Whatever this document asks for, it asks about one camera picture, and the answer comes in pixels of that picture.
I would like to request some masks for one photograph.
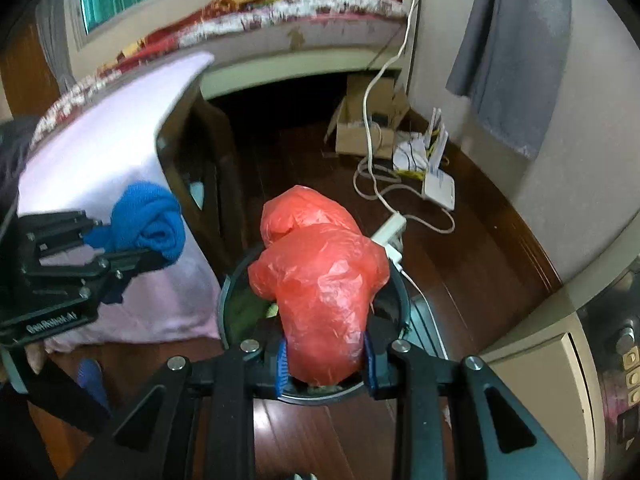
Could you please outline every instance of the blue slipper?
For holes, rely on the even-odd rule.
[[[111,413],[107,392],[102,383],[102,368],[95,359],[82,359],[78,367],[78,385]]]

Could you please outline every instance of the white sheet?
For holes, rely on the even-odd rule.
[[[85,111],[28,163],[18,214],[84,209],[108,222],[131,182],[149,180],[168,188],[156,136],[188,85],[212,62],[212,54],[194,53],[140,76]],[[47,349],[218,337],[220,286],[186,224],[185,229],[184,252],[175,265],[134,278],[122,304],[102,304],[96,322],[48,340]],[[79,251],[65,256],[71,263],[83,259]]]

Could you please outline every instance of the blue cloth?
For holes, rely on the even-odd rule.
[[[95,359],[82,359],[76,377],[78,385],[111,414],[107,391],[102,381],[102,368]]]
[[[184,224],[180,204],[164,187],[135,182],[113,206],[111,225],[98,226],[84,242],[107,253],[127,249],[152,249],[167,265],[175,263],[184,249]]]

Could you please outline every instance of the cardboard box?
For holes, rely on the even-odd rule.
[[[350,75],[347,78],[347,94],[336,108],[327,129],[326,138],[336,130],[335,151],[348,155],[367,155],[367,134],[362,118],[362,98],[372,76]],[[373,126],[371,140],[374,156],[391,160],[394,154],[396,130],[409,111],[409,101],[404,92],[394,91],[394,80],[383,77],[369,93],[367,102],[369,115],[386,121],[381,124],[382,140],[378,128]]]

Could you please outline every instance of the trash bin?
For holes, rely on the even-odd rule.
[[[247,268],[258,259],[264,246],[251,248],[234,272],[226,277],[218,304],[218,329],[226,348],[251,338],[258,320],[267,316],[272,301],[260,298],[249,285]],[[390,277],[373,300],[377,316],[391,320],[402,336],[410,324],[409,295],[400,272],[389,262]],[[353,374],[335,386],[309,386],[292,378],[280,400],[292,404],[327,404],[360,393],[364,387],[359,373]]]

